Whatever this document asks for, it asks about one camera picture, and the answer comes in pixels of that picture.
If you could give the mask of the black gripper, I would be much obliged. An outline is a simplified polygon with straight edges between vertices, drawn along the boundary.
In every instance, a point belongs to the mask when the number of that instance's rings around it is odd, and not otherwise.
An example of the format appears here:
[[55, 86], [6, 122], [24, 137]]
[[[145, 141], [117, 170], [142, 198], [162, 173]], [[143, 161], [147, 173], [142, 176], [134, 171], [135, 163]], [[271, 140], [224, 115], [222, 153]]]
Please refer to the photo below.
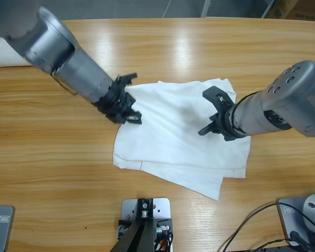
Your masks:
[[103, 77], [93, 93], [95, 96], [91, 104], [113, 123], [142, 124], [142, 114], [132, 108], [136, 100], [125, 90], [132, 79], [133, 77], [116, 77], [112, 80], [110, 77]]
[[222, 134], [225, 141], [233, 141], [247, 136], [243, 130], [234, 125], [234, 113], [237, 108], [237, 104], [230, 106], [214, 105], [214, 107], [217, 112], [209, 117], [212, 122], [198, 131], [200, 136], [204, 136], [210, 132], [217, 133]]

